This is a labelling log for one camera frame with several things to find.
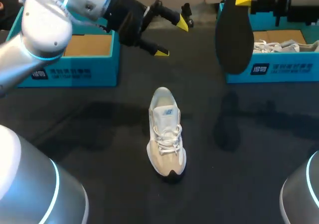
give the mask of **robotic arm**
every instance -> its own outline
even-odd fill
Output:
[[[142,33],[155,16],[188,31],[193,27],[189,4],[178,13],[156,0],[145,6],[136,0],[20,0],[24,3],[22,31],[0,46],[0,97],[35,70],[58,61],[71,37],[72,23],[97,26],[119,34],[120,43],[137,46],[154,56],[168,56],[165,48],[143,40]],[[69,12],[91,21],[105,18],[106,26],[79,21]]]

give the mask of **white sneaker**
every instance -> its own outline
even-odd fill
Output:
[[[319,52],[319,41],[316,41],[313,44],[300,44],[294,40],[289,40],[281,43],[281,46],[283,47],[283,50],[287,48],[292,50],[292,52],[293,49],[291,49],[291,47],[297,47],[297,49],[295,49],[296,52]]]
[[[264,40],[260,40],[261,42],[254,43],[254,51],[253,53],[271,53],[271,52],[280,52],[281,45],[279,43],[267,43]]]
[[[180,110],[165,87],[158,88],[151,101],[150,142],[147,152],[151,164],[162,176],[176,179],[186,166],[180,126]]]

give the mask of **white shoelace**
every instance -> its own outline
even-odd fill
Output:
[[[179,138],[181,136],[182,128],[180,124],[177,125],[177,130],[164,129],[163,133],[159,134],[155,127],[153,128],[157,135],[157,143],[159,145],[159,152],[176,153],[180,150]]]
[[[282,49],[280,43],[267,43],[264,40],[260,41],[261,42],[254,43],[254,50],[261,51],[261,53],[280,52]]]

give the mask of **blue box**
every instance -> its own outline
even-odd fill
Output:
[[[21,31],[23,8],[20,10],[7,40]],[[87,20],[74,15],[79,20]],[[106,20],[98,23],[106,25]],[[104,33],[99,28],[73,25],[73,34],[111,35],[112,44],[108,56],[61,57],[44,70],[37,71],[26,78],[18,87],[114,87],[117,85],[120,57],[118,34],[114,31]]]
[[[319,25],[288,22],[282,17],[278,27],[272,12],[249,15],[253,31],[300,30],[307,44],[319,40]],[[319,81],[319,52],[254,53],[247,69],[239,75],[226,74],[229,84]]]

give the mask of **cardboard box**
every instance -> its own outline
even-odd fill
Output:
[[[73,35],[64,56],[109,56],[111,35]]]
[[[21,31],[23,8],[7,40]],[[74,14],[79,20],[87,20]],[[104,19],[98,23],[106,24]],[[120,42],[114,31],[73,25],[72,39],[56,63],[35,71],[18,87],[114,87],[118,81]]]
[[[254,31],[255,42],[260,42],[260,40],[269,43],[268,33],[266,31]]]
[[[220,4],[219,14],[223,9]],[[282,18],[278,27],[272,13],[249,15],[256,39],[267,42],[295,40],[298,43],[313,44],[319,40],[319,26],[304,23],[290,23]],[[229,84],[266,82],[311,82],[319,81],[319,52],[273,52],[254,53],[246,70],[239,75],[226,74]]]
[[[285,41],[294,40],[300,44],[306,44],[304,36],[300,30],[277,30],[267,31],[269,42],[283,43]]]
[[[285,41],[294,40],[297,43],[306,44],[304,36],[300,30],[254,31],[254,39],[255,42],[264,40],[267,43],[282,43]]]

